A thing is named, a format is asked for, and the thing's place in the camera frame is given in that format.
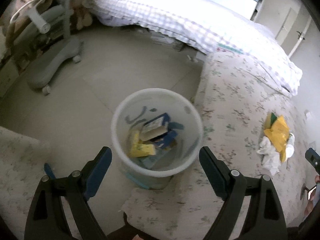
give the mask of crumpled tissue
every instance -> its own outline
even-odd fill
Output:
[[[257,153],[263,155],[262,166],[269,170],[272,176],[279,172],[279,167],[281,165],[280,155],[276,148],[271,144],[268,137],[263,137],[260,143],[260,149],[257,150]]]

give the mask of floral tablecloth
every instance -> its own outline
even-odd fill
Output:
[[[289,93],[280,91],[283,92],[251,57],[216,52],[204,64],[195,105],[203,119],[203,145],[230,169],[249,177],[270,175],[262,168],[256,150],[268,112],[284,116],[295,134],[295,152],[279,173],[270,176],[286,222],[290,223],[303,209],[300,190],[306,178],[304,153],[308,144],[303,118]],[[231,239],[241,231],[249,201],[250,197],[245,197]],[[156,238],[197,240],[203,239],[222,204],[197,160],[163,190],[134,189],[123,210],[131,225]]]

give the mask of stuffed animal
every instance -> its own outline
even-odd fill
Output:
[[[90,26],[92,24],[92,16],[90,12],[82,5],[84,0],[71,0],[70,7],[75,10],[77,17],[76,28],[81,30],[83,26]]]

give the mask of tiled floor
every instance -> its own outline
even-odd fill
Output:
[[[110,122],[117,105],[131,93],[160,87],[195,95],[201,64],[188,60],[185,50],[152,43],[134,32],[102,25],[83,30],[83,59],[62,65],[47,97],[31,91],[24,76],[0,104],[0,125],[49,141],[50,164],[57,177],[81,169],[102,146],[112,148]],[[106,234],[123,225],[122,204],[135,185],[113,162],[97,195],[89,205]]]

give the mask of bolt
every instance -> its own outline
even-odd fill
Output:
[[[43,182],[46,182],[49,180],[49,176],[48,175],[44,175],[42,178],[41,178],[41,181]]]
[[[263,175],[262,178],[266,181],[270,180],[270,177],[268,175]]]
[[[71,173],[72,177],[75,177],[75,178],[76,178],[76,177],[79,177],[80,174],[81,174],[80,171],[73,171],[73,172]]]
[[[231,171],[231,175],[237,177],[237,176],[240,175],[240,172],[237,171],[237,170],[232,170],[232,171]]]

